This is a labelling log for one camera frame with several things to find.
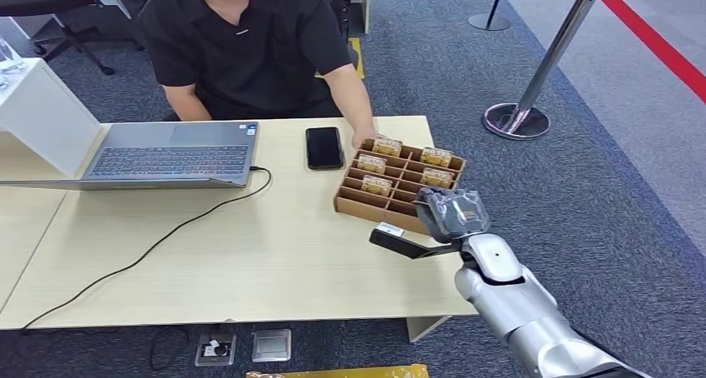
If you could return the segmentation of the person's left hand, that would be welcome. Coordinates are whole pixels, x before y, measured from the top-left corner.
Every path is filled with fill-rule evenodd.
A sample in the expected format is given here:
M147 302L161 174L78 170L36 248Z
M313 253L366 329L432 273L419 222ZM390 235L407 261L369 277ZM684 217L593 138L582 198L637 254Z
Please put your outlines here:
M365 144L365 141L368 139L373 139L375 140L378 137L384 137L384 135L381 135L378 133L375 129L358 129L354 130L353 136L351 138L351 145L353 148L357 149L360 148Z

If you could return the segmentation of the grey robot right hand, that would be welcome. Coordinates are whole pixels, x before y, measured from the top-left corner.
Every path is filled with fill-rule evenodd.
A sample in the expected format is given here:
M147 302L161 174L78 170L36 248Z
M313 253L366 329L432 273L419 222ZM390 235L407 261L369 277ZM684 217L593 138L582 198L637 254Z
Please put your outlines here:
M488 231L490 217L475 190L423 187L413 201L435 241L449 244Z

